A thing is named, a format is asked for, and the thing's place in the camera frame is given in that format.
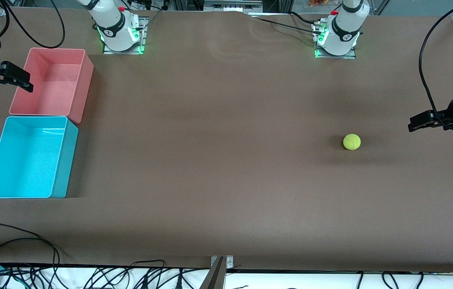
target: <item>plastic storage bin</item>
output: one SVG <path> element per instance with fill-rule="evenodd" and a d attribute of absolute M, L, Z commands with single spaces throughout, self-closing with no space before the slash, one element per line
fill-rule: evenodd
<path fill-rule="evenodd" d="M 31 48 L 24 69 L 34 92 L 16 89 L 12 115 L 67 116 L 82 121 L 94 65 L 83 49 Z"/>
<path fill-rule="evenodd" d="M 78 128 L 64 116 L 10 116 L 0 138 L 0 199 L 65 197 Z"/>

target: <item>tennis ball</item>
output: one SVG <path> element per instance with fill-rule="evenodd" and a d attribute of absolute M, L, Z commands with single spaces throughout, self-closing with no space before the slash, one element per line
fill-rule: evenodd
<path fill-rule="evenodd" d="M 356 134 L 349 134 L 344 137 L 342 144 L 344 145 L 344 148 L 353 151 L 356 150 L 357 148 L 360 148 L 360 137 L 357 136 Z"/>

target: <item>blue bin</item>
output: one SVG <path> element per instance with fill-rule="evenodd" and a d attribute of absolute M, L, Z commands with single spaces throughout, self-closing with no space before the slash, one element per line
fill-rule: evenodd
<path fill-rule="evenodd" d="M 65 197 L 77 135 L 65 116 L 7 117 L 0 138 L 0 199 Z"/>

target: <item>brown table surface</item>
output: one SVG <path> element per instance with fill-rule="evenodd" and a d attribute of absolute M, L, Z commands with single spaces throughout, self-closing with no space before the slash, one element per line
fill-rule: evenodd
<path fill-rule="evenodd" d="M 430 108 L 417 57 L 436 18 L 369 17 L 348 61 L 236 12 L 161 12 L 144 55 L 100 55 L 89 13 L 61 13 L 63 47 L 95 65 L 68 197 L 0 199 L 0 222 L 53 241 L 65 263 L 206 267 L 228 254 L 241 268 L 453 271 L 453 132 L 406 127 Z M 53 10 L 17 14 L 57 43 Z M 0 61 L 19 66 L 34 46 L 14 23 L 2 41 Z M 451 20 L 424 67 L 445 108 Z M 0 85 L 0 134 L 13 95 Z M 348 133 L 360 149 L 341 148 Z M 0 228 L 0 242 L 16 236 Z M 19 244 L 0 261 L 51 255 Z"/>

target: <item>pink bin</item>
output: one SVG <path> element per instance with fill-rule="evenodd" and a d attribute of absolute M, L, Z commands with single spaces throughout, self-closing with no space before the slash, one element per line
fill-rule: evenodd
<path fill-rule="evenodd" d="M 16 89 L 12 115 L 67 116 L 82 121 L 94 65 L 83 49 L 32 48 L 24 69 L 34 92 Z"/>

